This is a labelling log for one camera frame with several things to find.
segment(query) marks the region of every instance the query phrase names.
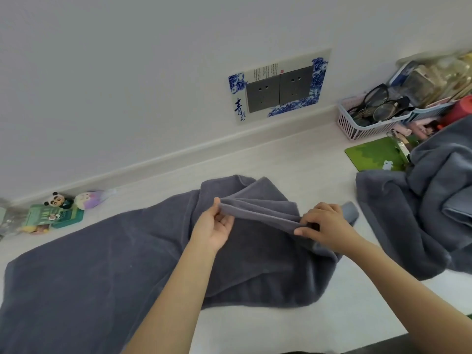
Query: towel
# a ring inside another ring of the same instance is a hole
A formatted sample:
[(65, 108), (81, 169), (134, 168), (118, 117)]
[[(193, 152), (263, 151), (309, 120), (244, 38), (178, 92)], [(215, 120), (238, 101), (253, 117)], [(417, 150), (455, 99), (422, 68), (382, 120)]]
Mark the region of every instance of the towel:
[(472, 116), (416, 147), (406, 173), (357, 174), (357, 199), (385, 252), (419, 280), (472, 273)]
[[(1, 353), (119, 353), (166, 284), (215, 196), (237, 217), (218, 252), (204, 308), (300, 307), (325, 291), (340, 255), (293, 236), (294, 202), (267, 178), (199, 190), (113, 216), (26, 252), (5, 272)], [(353, 223), (357, 209), (343, 207)]]

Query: panda figurine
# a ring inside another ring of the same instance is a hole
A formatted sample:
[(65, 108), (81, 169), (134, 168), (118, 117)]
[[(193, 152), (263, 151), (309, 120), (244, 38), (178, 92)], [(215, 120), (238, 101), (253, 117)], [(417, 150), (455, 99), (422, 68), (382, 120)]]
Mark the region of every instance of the panda figurine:
[(74, 199), (67, 198), (56, 191), (52, 193), (52, 196), (44, 202), (46, 206), (60, 207), (67, 210), (74, 204)]

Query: blue floral decoration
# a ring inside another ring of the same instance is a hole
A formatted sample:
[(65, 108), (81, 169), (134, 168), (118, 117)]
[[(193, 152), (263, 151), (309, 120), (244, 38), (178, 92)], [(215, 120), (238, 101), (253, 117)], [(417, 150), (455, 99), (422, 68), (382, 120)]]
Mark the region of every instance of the blue floral decoration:
[(228, 77), (231, 93), (236, 94), (246, 88), (247, 82), (244, 80), (244, 73), (234, 74)]
[(313, 59), (313, 78), (311, 79), (310, 95), (306, 98), (298, 101), (289, 102), (281, 106), (274, 107), (267, 117), (273, 117), (277, 114), (289, 112), (294, 109), (303, 108), (304, 106), (310, 106), (318, 103), (320, 100), (320, 93), (323, 86), (324, 77), (326, 74), (326, 68), (328, 61), (325, 61), (322, 57)]

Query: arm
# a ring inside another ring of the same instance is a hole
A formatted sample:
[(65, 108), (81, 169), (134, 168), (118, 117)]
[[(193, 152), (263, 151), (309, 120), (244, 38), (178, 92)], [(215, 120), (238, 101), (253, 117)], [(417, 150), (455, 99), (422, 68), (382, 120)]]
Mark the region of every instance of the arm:
[(177, 266), (128, 343), (124, 354), (190, 351), (216, 253), (225, 244), (234, 217), (219, 214), (220, 199), (195, 224)]
[(295, 235), (312, 238), (345, 254), (370, 278), (417, 346), (426, 354), (472, 353), (472, 321), (442, 300), (362, 238), (342, 217), (338, 205), (320, 203), (305, 214)]

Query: dark gray floor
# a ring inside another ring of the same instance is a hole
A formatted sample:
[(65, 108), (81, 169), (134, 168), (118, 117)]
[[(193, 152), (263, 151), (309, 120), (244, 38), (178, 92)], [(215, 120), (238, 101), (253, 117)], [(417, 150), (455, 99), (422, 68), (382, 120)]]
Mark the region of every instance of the dark gray floor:
[(421, 354), (410, 340), (408, 334), (384, 340), (365, 346), (360, 349), (351, 350), (345, 354)]

